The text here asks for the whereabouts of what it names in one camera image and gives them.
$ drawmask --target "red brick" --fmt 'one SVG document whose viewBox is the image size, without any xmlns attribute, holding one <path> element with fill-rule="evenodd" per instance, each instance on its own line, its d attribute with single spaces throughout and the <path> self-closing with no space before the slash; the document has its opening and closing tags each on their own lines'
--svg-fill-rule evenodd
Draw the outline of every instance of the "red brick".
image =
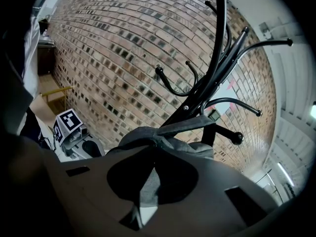
<svg viewBox="0 0 316 237">
<path fill-rule="evenodd" d="M 169 18 L 166 23 L 167 23 L 168 25 L 174 27 L 174 28 L 177 29 L 178 31 L 182 31 L 183 28 L 184 28 L 183 25 L 181 25 L 180 23 L 178 23 L 177 21 L 175 21 L 175 20 L 173 20 L 173 19 L 171 19 L 171 18 Z"/>
<path fill-rule="evenodd" d="M 193 41 L 202 48 L 206 53 L 211 53 L 212 49 L 198 36 L 194 36 Z"/>
<path fill-rule="evenodd" d="M 155 45 L 147 42 L 145 45 L 144 45 L 144 49 L 147 50 L 148 52 L 150 52 L 151 54 L 153 54 L 154 56 L 158 57 L 161 53 L 161 50 L 156 47 Z"/>
<path fill-rule="evenodd" d="M 174 38 L 172 35 L 164 32 L 164 31 L 161 31 L 161 30 L 157 31 L 156 35 L 158 37 L 162 38 L 163 40 L 165 40 L 168 43 L 170 43 L 173 40 L 173 38 Z"/>
<path fill-rule="evenodd" d="M 140 6 L 130 4 L 126 8 L 127 9 L 131 9 L 131 10 L 138 10 L 140 8 Z"/>
<path fill-rule="evenodd" d="M 144 21 L 151 23 L 151 24 L 153 24 L 156 20 L 154 17 L 148 16 L 146 14 L 143 14 L 140 18 Z"/>
<path fill-rule="evenodd" d="M 188 39 L 185 42 L 186 46 L 192 50 L 195 54 L 200 55 L 201 53 L 203 53 L 203 50 L 197 45 L 195 44 L 192 40 Z"/>
<path fill-rule="evenodd" d="M 156 6 L 156 5 L 151 5 L 150 9 L 158 11 L 158 12 L 163 13 L 163 14 L 165 13 L 165 9 L 164 8 L 161 8 L 161 7 Z"/>
<path fill-rule="evenodd" d="M 195 36 L 195 34 L 193 32 L 191 32 L 189 29 L 187 28 L 184 28 L 182 31 L 181 31 L 184 35 L 186 35 L 189 39 L 193 39 L 193 37 Z"/>
<path fill-rule="evenodd" d="M 183 43 L 174 39 L 171 43 L 176 49 L 181 51 L 189 60 L 195 63 L 195 65 L 199 68 L 202 65 L 202 61 L 196 56 L 192 51 L 190 51 Z"/>
<path fill-rule="evenodd" d="M 159 83 L 155 81 L 152 82 L 150 88 L 163 98 L 167 98 L 170 95 L 169 91 L 166 88 L 162 87 Z"/>
</svg>

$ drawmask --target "wooden floor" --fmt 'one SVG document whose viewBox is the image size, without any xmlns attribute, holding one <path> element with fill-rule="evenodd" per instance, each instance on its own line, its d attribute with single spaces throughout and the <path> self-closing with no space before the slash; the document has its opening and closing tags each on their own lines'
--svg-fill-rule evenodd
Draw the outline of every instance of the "wooden floor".
<svg viewBox="0 0 316 237">
<path fill-rule="evenodd" d="M 39 91 L 41 94 L 55 89 L 59 89 L 59 86 L 51 74 L 39 77 Z M 48 99 L 44 97 L 44 101 L 48 104 L 53 113 L 57 115 L 65 110 L 64 96 L 63 92 L 57 92 L 49 95 Z"/>
</svg>

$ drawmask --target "black hole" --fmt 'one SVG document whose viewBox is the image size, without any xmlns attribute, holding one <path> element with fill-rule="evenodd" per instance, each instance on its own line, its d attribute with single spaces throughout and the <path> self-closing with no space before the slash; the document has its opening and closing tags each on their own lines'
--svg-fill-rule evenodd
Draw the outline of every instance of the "black hole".
<svg viewBox="0 0 316 237">
<path fill-rule="evenodd" d="M 115 49 L 115 53 L 119 54 L 119 52 L 120 52 L 121 50 L 122 50 L 122 48 L 117 47 L 117 48 Z"/>
<path fill-rule="evenodd" d="M 130 40 L 130 38 L 133 36 L 133 34 L 129 33 L 127 34 L 126 38 Z"/>
<path fill-rule="evenodd" d="M 132 41 L 137 43 L 139 41 L 139 38 L 137 36 L 135 36 Z"/>
<path fill-rule="evenodd" d="M 151 35 L 151 36 L 149 37 L 149 39 L 150 39 L 150 41 L 154 42 L 157 38 L 156 38 L 154 35 Z"/>
<path fill-rule="evenodd" d="M 153 14 L 153 12 L 154 12 L 153 10 L 149 10 L 149 9 L 148 9 L 148 10 L 147 10 L 147 12 L 146 12 L 146 14 L 148 14 L 148 15 L 152 15 L 152 14 Z"/>
<path fill-rule="evenodd" d="M 140 90 L 141 92 L 143 92 L 143 91 L 145 90 L 145 87 L 144 87 L 143 85 L 140 85 L 140 86 L 139 86 L 139 90 Z"/>
<path fill-rule="evenodd" d="M 136 103 L 136 107 L 137 107 L 138 109 L 142 108 L 142 106 L 143 106 L 143 105 L 142 105 L 141 103 L 139 103 L 139 102 Z"/>
<path fill-rule="evenodd" d="M 171 102 L 171 104 L 172 104 L 172 105 L 177 105 L 177 104 L 178 104 L 178 101 L 177 101 L 176 99 L 173 99 L 172 102 Z"/>
<path fill-rule="evenodd" d="M 118 72 L 117 72 L 117 74 L 118 74 L 119 76 L 121 76 L 122 73 L 123 73 L 123 70 L 121 70 L 121 69 L 119 69 Z"/>
<path fill-rule="evenodd" d="M 148 96 L 149 98 L 151 98 L 153 95 L 154 94 L 150 90 L 148 90 L 148 92 L 146 93 L 146 96 Z"/>
<path fill-rule="evenodd" d="M 79 168 L 74 168 L 74 169 L 69 169 L 66 170 L 66 173 L 68 174 L 69 177 L 80 175 L 82 173 L 85 173 L 89 171 L 90 169 L 87 166 L 79 167 Z"/>
<path fill-rule="evenodd" d="M 252 226 L 262 220 L 266 212 L 248 196 L 241 188 L 231 188 L 225 191 L 247 226 Z"/>
<path fill-rule="evenodd" d="M 163 119 L 167 119 L 167 118 L 169 118 L 169 115 L 168 115 L 167 113 L 164 113 L 164 114 L 162 115 L 162 118 L 163 118 Z"/>
<path fill-rule="evenodd" d="M 112 64 L 112 66 L 111 66 L 111 70 L 115 70 L 117 68 L 117 66 L 115 65 L 115 64 Z"/>
<path fill-rule="evenodd" d="M 155 17 L 155 18 L 161 18 L 161 17 L 162 17 L 162 14 L 157 13 L 154 17 Z"/>
<path fill-rule="evenodd" d="M 161 102 L 161 98 L 160 97 L 155 97 L 154 98 L 154 102 L 159 104 Z"/>
<path fill-rule="evenodd" d="M 158 42 L 158 46 L 160 46 L 161 48 L 163 48 L 165 45 L 166 45 L 166 44 L 165 44 L 165 42 L 163 42 L 163 41 L 159 41 L 159 42 Z"/>
<path fill-rule="evenodd" d="M 123 87 L 123 89 L 128 89 L 128 85 L 126 84 L 126 83 L 123 83 L 123 85 L 122 85 L 122 87 Z"/>
<path fill-rule="evenodd" d="M 124 51 L 122 52 L 122 54 L 121 54 L 121 56 L 122 56 L 123 58 L 126 58 L 127 55 L 128 55 L 128 52 L 125 51 L 125 50 L 124 50 Z"/>
</svg>

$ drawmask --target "black ball knob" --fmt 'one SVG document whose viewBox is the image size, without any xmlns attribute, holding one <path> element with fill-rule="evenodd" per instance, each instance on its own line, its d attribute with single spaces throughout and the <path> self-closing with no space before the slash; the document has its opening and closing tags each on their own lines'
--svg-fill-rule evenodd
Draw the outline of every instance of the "black ball knob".
<svg viewBox="0 0 316 237">
<path fill-rule="evenodd" d="M 234 133 L 234 136 L 232 138 L 232 143 L 234 145 L 240 145 L 244 140 L 243 134 L 241 132 Z"/>
<path fill-rule="evenodd" d="M 287 39 L 287 44 L 288 44 L 288 46 L 292 46 L 293 45 L 293 40 Z"/>
<path fill-rule="evenodd" d="M 262 111 L 261 111 L 261 110 L 258 110 L 256 116 L 257 116 L 257 117 L 261 117 L 261 116 L 262 116 Z"/>
<path fill-rule="evenodd" d="M 156 74 L 161 75 L 161 73 L 163 73 L 163 68 L 162 67 L 156 67 L 155 72 L 156 72 Z"/>
</svg>

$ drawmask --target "white wall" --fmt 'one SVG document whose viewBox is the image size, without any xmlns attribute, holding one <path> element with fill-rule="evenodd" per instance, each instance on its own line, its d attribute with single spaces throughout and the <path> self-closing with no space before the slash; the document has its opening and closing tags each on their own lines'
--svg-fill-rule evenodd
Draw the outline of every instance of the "white wall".
<svg viewBox="0 0 316 237">
<path fill-rule="evenodd" d="M 275 173 L 274 167 L 269 172 L 269 176 L 271 177 L 273 182 L 266 174 L 267 174 L 267 172 L 265 170 L 259 169 L 256 173 L 254 173 L 251 177 L 249 177 L 249 179 L 251 181 L 253 181 L 254 183 L 256 183 L 258 186 L 260 186 L 261 188 L 264 188 L 268 193 L 270 193 L 271 196 L 276 200 L 278 205 L 281 205 L 280 199 L 278 198 L 278 193 L 280 194 L 280 197 L 282 198 L 283 203 L 288 201 L 289 197 L 288 197 L 283 185 L 279 181 L 279 179 Z M 273 193 L 275 190 L 274 185 L 275 185 L 278 193 Z"/>
<path fill-rule="evenodd" d="M 309 109 L 316 96 L 313 54 L 300 32 L 294 16 L 282 0 L 230 0 L 230 2 L 246 18 L 259 40 L 266 40 L 260 30 L 260 24 L 280 20 L 285 27 L 285 33 L 294 41 L 293 47 L 283 45 L 264 48 L 276 87 L 276 126 L 267 159 L 271 155 L 272 148 L 276 148 L 277 150 L 274 151 L 276 162 L 282 162 L 292 179 L 297 179 L 295 189 L 301 189 L 305 183 L 302 176 L 307 177 L 307 169 L 315 157 L 314 152 L 310 149 L 312 145 L 310 148 L 303 148 L 303 143 L 309 138 L 309 134 L 315 133 L 307 134 L 300 128 L 307 127 L 312 130 L 316 127 L 316 120 L 312 120 L 309 115 Z M 289 122 L 301 125 L 285 127 L 284 114 L 290 117 Z"/>
<path fill-rule="evenodd" d="M 58 0 L 45 0 L 37 16 L 38 20 L 45 18 L 47 15 L 52 14 L 54 6 L 57 2 Z"/>
<path fill-rule="evenodd" d="M 293 18 L 286 5 L 281 0 L 229 0 L 249 22 L 259 40 L 266 40 L 260 31 L 259 25 L 273 18 L 280 17 L 283 22 L 287 22 Z M 264 47 L 270 62 L 276 87 L 276 126 L 274 130 L 273 140 L 276 138 L 276 131 L 280 120 L 281 111 L 281 80 L 278 64 L 275 60 L 273 49 L 270 46 Z"/>
</svg>

